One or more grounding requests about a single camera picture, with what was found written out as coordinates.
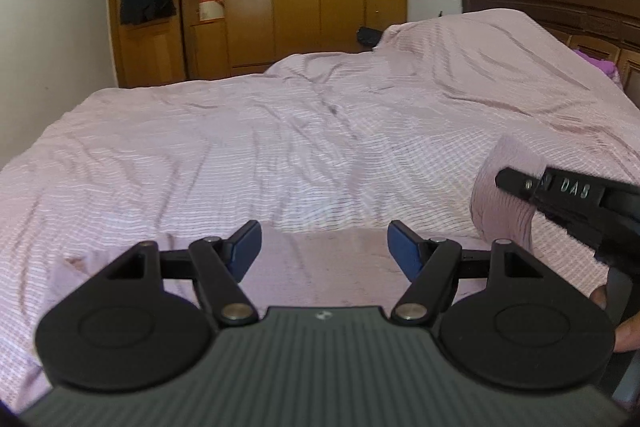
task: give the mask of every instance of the wooden bed frame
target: wooden bed frame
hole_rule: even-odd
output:
[[[640,0],[462,0],[463,12],[520,10],[573,49],[618,65],[640,107]]]

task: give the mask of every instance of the metal pivot screw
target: metal pivot screw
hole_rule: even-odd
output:
[[[222,308],[222,316],[230,321],[242,321],[248,319],[253,314],[254,309],[242,302],[227,304]]]
[[[416,321],[427,315],[427,308],[422,304],[407,302],[396,308],[396,315],[404,321]]]

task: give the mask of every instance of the finger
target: finger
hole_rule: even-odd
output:
[[[591,293],[589,297],[591,301],[596,303],[600,308],[604,309],[607,307],[607,287],[599,286]]]
[[[640,349],[640,313],[616,328],[616,353]]]

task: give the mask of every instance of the gray ribbed surface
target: gray ribbed surface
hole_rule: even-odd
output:
[[[201,364],[152,391],[83,396],[57,389],[22,415],[33,427],[618,426],[625,413],[591,387],[555,397],[469,380],[430,335],[377,308],[271,309],[226,330]]]

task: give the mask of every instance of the pink fabric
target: pink fabric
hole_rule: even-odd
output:
[[[595,66],[600,71],[602,71],[602,73],[606,74],[609,78],[613,78],[616,74],[616,71],[618,70],[616,65],[610,60],[598,60],[597,58],[590,57],[589,55],[587,55],[586,53],[583,53],[580,50],[574,50],[574,52],[575,54],[578,55],[578,57],[584,58],[584,60],[590,63],[591,66]]]
[[[471,193],[471,219],[487,243],[511,239],[532,251],[531,220],[536,209],[495,186],[496,175],[505,167],[540,178],[546,161],[514,137],[501,137],[478,172]]]
[[[478,239],[472,188],[504,134],[554,165],[640,183],[638,108],[512,10],[392,26],[373,52],[293,55],[266,74],[93,94],[0,172],[0,398],[15,407],[37,374],[34,329],[75,284],[54,277],[60,263],[91,273],[137,241],[176,247],[247,219],[286,234],[401,219]],[[555,225],[534,216],[532,237],[581,291],[604,280]],[[322,241],[331,255],[271,251],[244,289],[262,308],[401,295],[384,245],[337,258],[340,238]]]

